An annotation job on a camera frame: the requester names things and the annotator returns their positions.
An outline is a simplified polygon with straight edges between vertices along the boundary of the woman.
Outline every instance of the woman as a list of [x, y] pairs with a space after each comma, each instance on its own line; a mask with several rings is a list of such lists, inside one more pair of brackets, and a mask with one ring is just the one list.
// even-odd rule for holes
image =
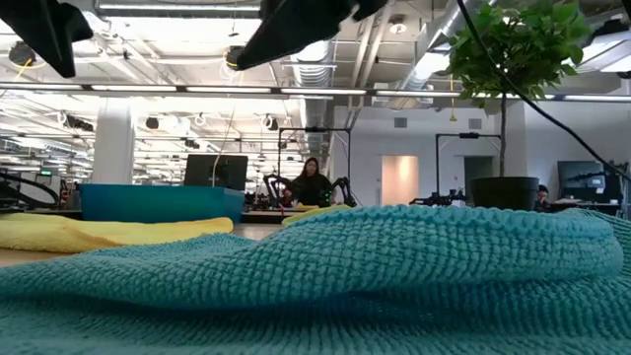
[[296, 198], [298, 202], [306, 206], [328, 207], [322, 197], [331, 189], [331, 182], [319, 173], [319, 164], [316, 158], [308, 158], [303, 167], [303, 172], [294, 180]]

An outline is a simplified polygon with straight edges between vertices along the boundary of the black frame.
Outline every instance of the black frame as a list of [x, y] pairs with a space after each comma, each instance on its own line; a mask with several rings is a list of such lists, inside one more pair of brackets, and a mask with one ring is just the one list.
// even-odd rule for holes
[[475, 132], [470, 133], [437, 133], [436, 134], [436, 192], [441, 194], [441, 152], [440, 143], [441, 137], [457, 137], [459, 139], [478, 139], [478, 138], [497, 138], [502, 140], [502, 136], [499, 134], [480, 134]]
[[306, 132], [306, 133], [322, 133], [322, 132], [346, 132], [348, 135], [348, 154], [346, 156], [346, 166], [348, 169], [347, 178], [351, 178], [351, 129], [350, 128], [319, 128], [319, 127], [307, 127], [307, 128], [278, 128], [278, 174], [280, 175], [280, 154], [282, 152], [283, 145], [283, 132]]

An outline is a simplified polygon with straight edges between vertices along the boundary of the wooden table surface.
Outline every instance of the wooden table surface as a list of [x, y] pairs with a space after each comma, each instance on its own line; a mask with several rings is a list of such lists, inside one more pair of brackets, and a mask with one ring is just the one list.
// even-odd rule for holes
[[[280, 225], [244, 223], [235, 226], [233, 233], [244, 238], [260, 241], [261, 239], [278, 231], [280, 228]], [[24, 262], [41, 261], [67, 255], [70, 254], [61, 252], [23, 251], [0, 248], [0, 266], [10, 266]]]

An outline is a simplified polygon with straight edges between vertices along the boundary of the potted plant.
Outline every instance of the potted plant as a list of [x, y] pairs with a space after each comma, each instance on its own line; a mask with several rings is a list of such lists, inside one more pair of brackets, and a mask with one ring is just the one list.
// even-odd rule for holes
[[[556, 88], [564, 76], [577, 75], [570, 64], [583, 60], [579, 41], [591, 33], [575, 3], [540, 0], [527, 7], [485, 5], [473, 19], [484, 44], [506, 76], [529, 98], [543, 98], [543, 88]], [[473, 38], [469, 28], [450, 38], [448, 72], [462, 81], [461, 99], [484, 107], [487, 98], [500, 98], [500, 176], [476, 179], [471, 192], [476, 206], [530, 210], [538, 178], [505, 177], [508, 95], [514, 94]]]

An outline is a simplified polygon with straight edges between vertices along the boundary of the person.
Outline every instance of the person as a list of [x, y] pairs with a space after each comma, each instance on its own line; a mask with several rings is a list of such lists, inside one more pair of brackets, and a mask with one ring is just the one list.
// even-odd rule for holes
[[550, 209], [548, 199], [548, 188], [545, 185], [540, 185], [539, 190], [536, 192], [536, 201], [534, 201], [534, 210], [536, 212], [547, 212]]
[[322, 195], [331, 189], [331, 181], [319, 173], [319, 163], [316, 158], [308, 158], [301, 174], [293, 181], [298, 202], [306, 206], [328, 207], [321, 200]]

